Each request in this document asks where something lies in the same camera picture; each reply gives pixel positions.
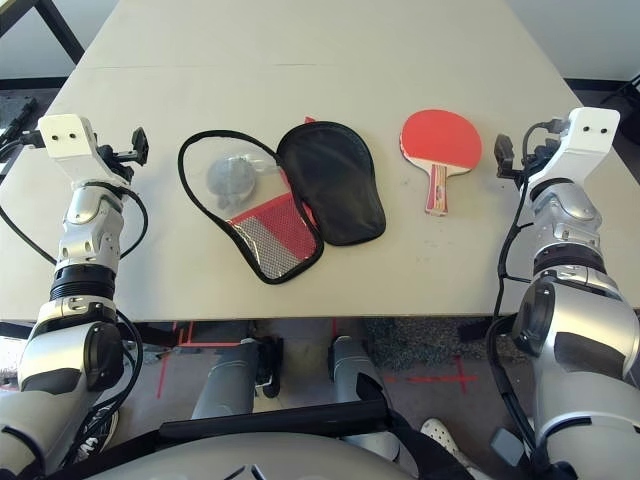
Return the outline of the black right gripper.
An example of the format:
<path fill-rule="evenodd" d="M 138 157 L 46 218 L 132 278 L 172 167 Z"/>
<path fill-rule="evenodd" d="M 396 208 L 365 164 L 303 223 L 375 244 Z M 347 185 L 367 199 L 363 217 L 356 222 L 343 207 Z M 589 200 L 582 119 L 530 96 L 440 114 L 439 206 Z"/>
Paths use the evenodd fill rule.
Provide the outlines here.
<path fill-rule="evenodd" d="M 556 141 L 547 138 L 542 145 L 529 148 L 533 131 L 528 130 L 522 140 L 521 168 L 515 171 L 516 177 L 531 177 L 542 171 L 556 152 Z M 514 150 L 511 138 L 499 134 L 494 143 L 494 157 L 497 162 L 498 178 L 513 178 Z"/>

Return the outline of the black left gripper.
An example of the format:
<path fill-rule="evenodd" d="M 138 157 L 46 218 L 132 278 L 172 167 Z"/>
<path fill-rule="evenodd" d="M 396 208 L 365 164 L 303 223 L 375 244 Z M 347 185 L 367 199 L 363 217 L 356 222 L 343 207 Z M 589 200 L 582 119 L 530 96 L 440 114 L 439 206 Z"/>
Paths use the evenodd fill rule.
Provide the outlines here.
<path fill-rule="evenodd" d="M 149 143 L 142 127 L 134 130 L 131 138 L 132 152 L 115 152 L 110 145 L 98 147 L 98 154 L 106 166 L 115 174 L 133 174 L 133 168 L 128 166 L 134 161 L 140 166 L 147 163 Z"/>

